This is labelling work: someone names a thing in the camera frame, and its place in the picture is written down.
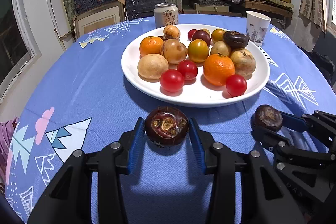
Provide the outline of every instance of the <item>white wall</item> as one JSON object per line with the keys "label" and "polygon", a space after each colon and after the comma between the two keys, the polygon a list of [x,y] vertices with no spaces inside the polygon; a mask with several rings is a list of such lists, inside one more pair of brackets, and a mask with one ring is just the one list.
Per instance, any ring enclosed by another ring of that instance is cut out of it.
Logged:
{"label": "white wall", "polygon": [[287,34],[297,46],[312,51],[320,34],[320,28],[305,18],[299,17],[301,0],[292,0],[294,5],[293,19],[291,25],[285,30]]}
{"label": "white wall", "polygon": [[20,116],[34,89],[61,56],[63,50],[54,33],[46,0],[23,0],[31,31],[41,51],[41,57],[15,82],[0,104],[0,122]]}

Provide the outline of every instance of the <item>picture frame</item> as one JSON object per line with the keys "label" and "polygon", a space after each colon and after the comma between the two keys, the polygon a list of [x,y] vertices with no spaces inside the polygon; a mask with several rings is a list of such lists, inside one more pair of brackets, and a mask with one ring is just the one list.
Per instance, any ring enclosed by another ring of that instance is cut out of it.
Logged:
{"label": "picture frame", "polygon": [[73,18],[76,40],[96,29],[126,20],[125,0],[115,0]]}

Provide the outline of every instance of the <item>paper cup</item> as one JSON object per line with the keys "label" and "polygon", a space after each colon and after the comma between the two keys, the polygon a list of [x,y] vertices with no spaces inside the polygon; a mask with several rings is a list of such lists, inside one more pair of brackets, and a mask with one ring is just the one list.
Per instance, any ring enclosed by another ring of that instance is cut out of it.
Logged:
{"label": "paper cup", "polygon": [[246,35],[257,46],[263,44],[270,21],[271,18],[268,16],[246,11]]}

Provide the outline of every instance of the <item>red cherry tomato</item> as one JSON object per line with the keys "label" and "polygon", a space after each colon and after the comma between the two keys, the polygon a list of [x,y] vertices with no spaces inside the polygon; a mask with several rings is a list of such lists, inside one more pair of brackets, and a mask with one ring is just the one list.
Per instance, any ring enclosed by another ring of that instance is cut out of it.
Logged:
{"label": "red cherry tomato", "polygon": [[196,30],[196,29],[192,29],[192,30],[190,30],[189,32],[188,32],[188,39],[191,41],[191,38],[193,37],[193,34],[196,32],[196,31],[198,31],[198,30]]}
{"label": "red cherry tomato", "polygon": [[160,83],[166,91],[177,92],[184,86],[184,77],[179,71],[169,69],[161,75]]}
{"label": "red cherry tomato", "polygon": [[193,80],[198,74],[198,67],[191,60],[183,60],[178,64],[177,71],[181,72],[185,80]]}
{"label": "red cherry tomato", "polygon": [[231,75],[226,79],[226,90],[233,96],[241,96],[247,89],[247,83],[241,75]]}

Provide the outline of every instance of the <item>blue tablecloth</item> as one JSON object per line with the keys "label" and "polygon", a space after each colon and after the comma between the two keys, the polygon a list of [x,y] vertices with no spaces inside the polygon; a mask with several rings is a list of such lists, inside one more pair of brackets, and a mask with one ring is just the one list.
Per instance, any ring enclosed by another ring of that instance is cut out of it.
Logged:
{"label": "blue tablecloth", "polygon": [[[208,24],[242,33],[246,30],[244,18],[181,15],[179,23]],[[133,129],[138,117],[145,118],[157,105],[166,104],[134,88],[120,65],[126,46],[153,29],[154,18],[145,18],[86,34],[36,87],[16,127],[7,164],[6,198],[24,221],[73,150],[101,150]],[[263,49],[270,56],[270,81],[259,94],[225,107],[179,107],[188,117],[195,117],[201,129],[234,151],[248,153],[260,145],[250,134],[250,117],[261,104],[296,115],[315,109],[335,113],[334,92],[286,35],[269,31]],[[307,133],[282,133],[300,148],[325,151]],[[241,219],[239,178],[236,175],[236,223]],[[121,175],[129,223],[204,223],[212,179],[198,169],[189,138],[181,146],[167,149],[158,149],[146,139],[134,173]],[[93,223],[98,223],[96,184],[94,175]]]}

